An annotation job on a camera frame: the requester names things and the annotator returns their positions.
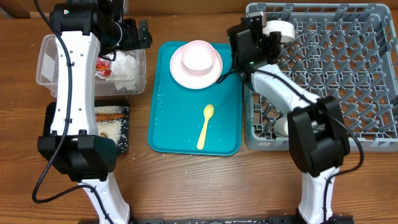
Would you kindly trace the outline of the white napkin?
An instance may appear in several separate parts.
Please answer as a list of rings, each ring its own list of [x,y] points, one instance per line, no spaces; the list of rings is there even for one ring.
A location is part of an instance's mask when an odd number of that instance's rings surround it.
[[[116,60],[111,64],[111,74],[105,80],[115,81],[118,90],[135,90],[137,78],[137,60],[130,54],[116,52]]]

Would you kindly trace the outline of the pink bowl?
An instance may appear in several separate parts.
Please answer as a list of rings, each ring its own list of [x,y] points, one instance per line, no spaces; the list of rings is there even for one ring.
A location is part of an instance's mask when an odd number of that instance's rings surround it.
[[[215,63],[215,58],[214,47],[204,40],[191,41],[182,49],[182,63],[196,72],[208,70]]]

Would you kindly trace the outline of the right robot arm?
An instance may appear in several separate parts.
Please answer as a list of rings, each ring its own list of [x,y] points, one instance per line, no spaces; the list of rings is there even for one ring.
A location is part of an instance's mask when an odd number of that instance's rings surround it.
[[[302,172],[298,214],[305,223],[331,220],[335,177],[350,153],[339,101],[321,98],[300,87],[275,64],[279,30],[265,34],[265,17],[244,17],[227,30],[232,51],[230,73],[238,73],[252,91],[266,97],[287,120],[289,152]]]

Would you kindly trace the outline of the red foil wrapper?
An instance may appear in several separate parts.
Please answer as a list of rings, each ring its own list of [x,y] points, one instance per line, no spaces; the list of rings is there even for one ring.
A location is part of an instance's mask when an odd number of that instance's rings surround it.
[[[95,73],[99,77],[109,77],[111,74],[112,61],[103,58],[97,58]]]

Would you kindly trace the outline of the pink plate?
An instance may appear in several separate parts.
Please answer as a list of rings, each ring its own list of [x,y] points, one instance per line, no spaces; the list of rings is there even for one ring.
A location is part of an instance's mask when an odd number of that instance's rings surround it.
[[[189,72],[182,62],[182,49],[185,45],[179,47],[170,59],[170,72],[174,80],[181,86],[189,89],[203,89],[214,84],[223,71],[223,61],[221,55],[216,50],[216,58],[213,68],[203,75]]]

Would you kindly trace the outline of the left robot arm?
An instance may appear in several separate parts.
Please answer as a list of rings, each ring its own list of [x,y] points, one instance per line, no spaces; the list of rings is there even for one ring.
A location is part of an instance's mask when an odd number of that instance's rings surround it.
[[[95,118],[97,59],[152,43],[147,22],[125,18],[127,10],[126,1],[67,1],[44,16],[55,35],[58,88],[53,120],[37,148],[48,168],[86,192],[100,223],[135,222],[114,176],[116,145],[98,134]]]

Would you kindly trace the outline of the orange carrot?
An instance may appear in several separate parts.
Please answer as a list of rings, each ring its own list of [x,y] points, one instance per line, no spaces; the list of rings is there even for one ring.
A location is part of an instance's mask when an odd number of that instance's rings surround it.
[[[111,120],[115,120],[115,119],[121,119],[124,118],[126,115],[125,114],[100,114],[100,113],[96,113],[95,114],[95,118],[97,122],[101,122],[101,121],[111,121]]]

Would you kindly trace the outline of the pale green bowl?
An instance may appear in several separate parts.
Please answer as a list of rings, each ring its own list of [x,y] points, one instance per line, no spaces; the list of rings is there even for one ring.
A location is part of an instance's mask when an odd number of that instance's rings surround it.
[[[267,21],[266,26],[262,29],[262,32],[269,35],[271,32],[280,32],[281,42],[289,43],[295,42],[295,29],[294,25],[287,21]]]

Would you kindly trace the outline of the yellow plastic spoon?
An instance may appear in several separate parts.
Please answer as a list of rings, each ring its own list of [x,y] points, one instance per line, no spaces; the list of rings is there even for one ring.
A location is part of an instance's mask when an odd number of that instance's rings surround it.
[[[206,105],[203,110],[204,123],[203,123],[203,127],[201,129],[201,133],[200,133],[200,136],[199,136],[198,142],[197,142],[198,150],[202,150],[204,148],[206,132],[207,132],[207,128],[208,128],[208,122],[211,119],[211,117],[213,116],[213,114],[214,114],[214,106],[211,104]]]

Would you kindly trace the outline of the white rice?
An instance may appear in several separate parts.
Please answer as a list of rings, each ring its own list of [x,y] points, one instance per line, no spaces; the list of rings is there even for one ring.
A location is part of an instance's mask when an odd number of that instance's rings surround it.
[[[125,114],[126,116],[121,119],[111,121],[96,122],[98,127],[98,135],[105,133],[109,139],[113,140],[117,147],[122,149],[126,147],[126,125],[127,125],[127,107],[126,106],[99,106],[95,107],[95,114]]]

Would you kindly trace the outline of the pale green cup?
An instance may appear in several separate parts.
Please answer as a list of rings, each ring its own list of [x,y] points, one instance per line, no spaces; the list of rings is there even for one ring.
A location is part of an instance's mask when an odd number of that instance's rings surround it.
[[[287,138],[289,136],[288,121],[286,117],[281,117],[274,123],[274,134],[278,138]]]

